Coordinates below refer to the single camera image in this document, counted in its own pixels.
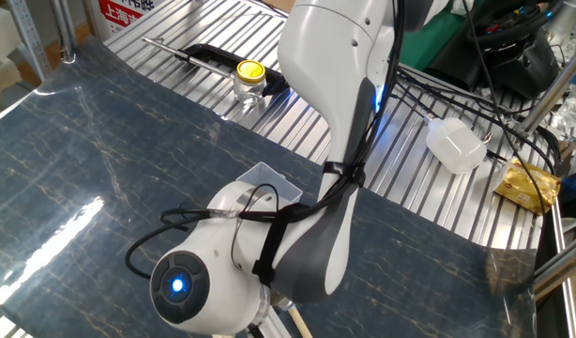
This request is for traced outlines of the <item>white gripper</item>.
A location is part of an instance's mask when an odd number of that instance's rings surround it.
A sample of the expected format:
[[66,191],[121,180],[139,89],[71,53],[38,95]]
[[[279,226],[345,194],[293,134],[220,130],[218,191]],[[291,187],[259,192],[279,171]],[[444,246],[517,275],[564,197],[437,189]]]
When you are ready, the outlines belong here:
[[262,322],[262,334],[265,338],[292,338],[290,332],[273,309],[268,311]]

